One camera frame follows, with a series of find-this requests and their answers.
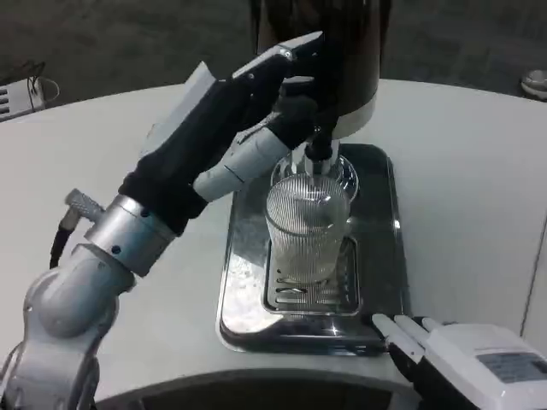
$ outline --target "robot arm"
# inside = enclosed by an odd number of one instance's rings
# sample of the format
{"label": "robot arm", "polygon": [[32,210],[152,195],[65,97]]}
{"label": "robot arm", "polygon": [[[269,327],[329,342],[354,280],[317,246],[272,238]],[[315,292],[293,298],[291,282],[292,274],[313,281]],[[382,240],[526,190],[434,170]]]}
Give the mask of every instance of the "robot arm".
{"label": "robot arm", "polygon": [[62,266],[53,261],[54,268],[27,292],[24,338],[0,374],[1,407],[90,407],[99,379],[96,352],[114,323],[118,295],[135,284],[134,274],[145,276],[208,202],[258,177],[313,134],[315,106],[300,100],[241,152],[211,168],[238,131],[271,111],[283,79],[308,65],[321,44],[320,32],[294,38],[221,81],[199,66],[185,85],[185,98],[153,128],[156,146],[106,210],[71,194],[62,242],[80,216],[95,225],[85,234],[89,243],[76,246]]}

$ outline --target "stainless steel drip tray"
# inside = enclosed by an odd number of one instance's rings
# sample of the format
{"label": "stainless steel drip tray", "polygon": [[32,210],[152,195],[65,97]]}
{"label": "stainless steel drip tray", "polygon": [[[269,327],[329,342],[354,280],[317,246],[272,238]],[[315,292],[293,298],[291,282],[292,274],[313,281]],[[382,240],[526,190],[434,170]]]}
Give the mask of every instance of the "stainless steel drip tray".
{"label": "stainless steel drip tray", "polygon": [[345,237],[330,278],[312,284],[284,275],[271,258],[268,244],[264,308],[272,313],[354,315],[359,311],[356,243]]}
{"label": "stainless steel drip tray", "polygon": [[350,233],[327,283],[299,284],[269,263],[264,206],[270,175],[234,196],[217,325],[233,349],[377,354],[369,313],[409,313],[393,170],[373,145],[341,144],[360,181]]}

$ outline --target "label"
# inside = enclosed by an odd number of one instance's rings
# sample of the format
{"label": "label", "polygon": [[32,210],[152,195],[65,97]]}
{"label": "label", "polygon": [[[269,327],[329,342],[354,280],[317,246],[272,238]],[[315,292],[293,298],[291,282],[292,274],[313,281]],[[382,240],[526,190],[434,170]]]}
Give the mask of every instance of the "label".
{"label": "label", "polygon": [[481,354],[477,359],[506,384],[547,380],[547,362],[534,353]]}

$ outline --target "gray carpet floor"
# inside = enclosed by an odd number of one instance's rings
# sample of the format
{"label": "gray carpet floor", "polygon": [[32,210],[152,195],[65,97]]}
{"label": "gray carpet floor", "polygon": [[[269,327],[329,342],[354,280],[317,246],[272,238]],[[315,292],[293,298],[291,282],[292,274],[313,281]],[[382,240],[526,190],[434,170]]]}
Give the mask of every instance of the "gray carpet floor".
{"label": "gray carpet floor", "polygon": [[[56,104],[185,81],[251,58],[246,0],[3,0],[0,73],[46,61]],[[518,95],[547,67],[544,0],[394,0],[383,77]]]}

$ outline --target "clear glass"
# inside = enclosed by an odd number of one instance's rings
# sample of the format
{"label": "clear glass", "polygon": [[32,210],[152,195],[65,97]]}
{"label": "clear glass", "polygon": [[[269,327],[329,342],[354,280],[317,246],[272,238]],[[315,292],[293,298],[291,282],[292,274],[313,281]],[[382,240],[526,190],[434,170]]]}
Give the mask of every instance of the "clear glass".
{"label": "clear glass", "polygon": [[266,200],[266,221],[280,273],[304,283],[328,278],[349,215],[350,200],[334,179],[297,174],[274,185]]}

